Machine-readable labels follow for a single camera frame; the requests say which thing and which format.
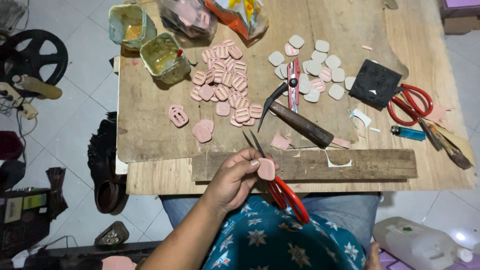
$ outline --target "wooden handle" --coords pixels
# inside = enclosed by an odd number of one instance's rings
[[[457,148],[451,145],[445,137],[432,124],[427,123],[433,135],[440,141],[449,158],[460,168],[466,170],[472,167],[470,161]]]
[[[320,147],[328,146],[334,138],[330,132],[278,102],[272,102],[270,110],[298,133]]]

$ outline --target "black wheel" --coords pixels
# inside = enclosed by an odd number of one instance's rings
[[[30,43],[21,51],[17,51],[18,44],[25,40]],[[57,49],[56,53],[40,54],[40,48],[45,41],[53,43]],[[5,64],[9,63],[12,67],[5,70]],[[20,32],[7,41],[0,47],[0,81],[6,82],[15,88],[13,85],[13,76],[27,74],[43,81],[40,76],[40,68],[48,64],[57,64],[53,74],[45,81],[46,84],[56,85],[65,74],[68,64],[68,52],[65,44],[54,34],[44,30],[26,30]],[[15,90],[24,98],[36,97],[39,94],[30,92],[28,90]]]

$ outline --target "wooden table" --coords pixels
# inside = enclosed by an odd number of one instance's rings
[[[397,0],[397,2],[399,9],[386,9],[384,20],[392,50],[409,69],[410,75],[404,83],[428,89],[427,92],[435,104],[454,108],[447,113],[447,119],[458,136],[467,138],[436,1]],[[147,1],[143,7],[150,16],[158,14],[154,1]],[[153,20],[159,28],[158,20],[155,18]],[[126,91],[122,88],[123,81],[134,80],[134,74],[130,74],[126,63],[127,60],[122,58],[120,92]],[[119,103],[122,102],[129,101],[120,98]],[[413,149],[417,160],[418,179],[328,180],[289,184],[294,192],[449,190],[469,189],[474,186],[475,168],[461,170],[448,158],[445,151],[437,153],[427,141],[417,142],[392,136],[388,130],[396,123],[390,118],[387,110],[378,111],[363,103],[357,108],[372,118],[370,126],[382,132],[366,132],[366,138],[359,137],[359,142],[353,144],[352,149]],[[201,194],[205,188],[205,183],[192,182],[191,158],[132,162],[128,165],[128,194]]]

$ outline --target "jeans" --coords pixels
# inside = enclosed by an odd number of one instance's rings
[[[349,230],[366,253],[369,253],[375,215],[380,202],[379,195],[378,192],[310,193],[301,201],[309,214],[318,215]],[[160,196],[163,208],[174,229],[192,209],[200,196]]]

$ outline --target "white tiled floor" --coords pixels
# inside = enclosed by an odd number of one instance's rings
[[[130,232],[129,242],[164,239],[172,230],[160,199],[129,196],[122,213],[100,214],[93,198],[93,181],[87,167],[87,145],[107,111],[117,110],[118,77],[108,62],[120,53],[108,38],[108,10],[123,0],[30,1],[28,29],[50,31],[67,46],[69,61],[58,86],[60,100],[34,101],[39,111],[38,127],[26,136],[27,169],[15,187],[48,187],[44,173],[49,167],[66,167],[63,192],[69,208],[51,224],[50,235],[40,243],[73,235],[79,245],[92,245],[95,237],[114,221]],[[468,138],[480,158],[480,31],[446,40],[462,105]],[[45,46],[42,51],[52,52]],[[42,76],[53,69],[44,67]],[[0,116],[0,129],[18,131],[15,118]],[[32,124],[24,121],[24,129]],[[467,236],[459,241],[469,248],[480,243],[480,188],[471,191],[386,192],[377,219],[401,216],[449,233]],[[53,247],[65,247],[65,241]]]

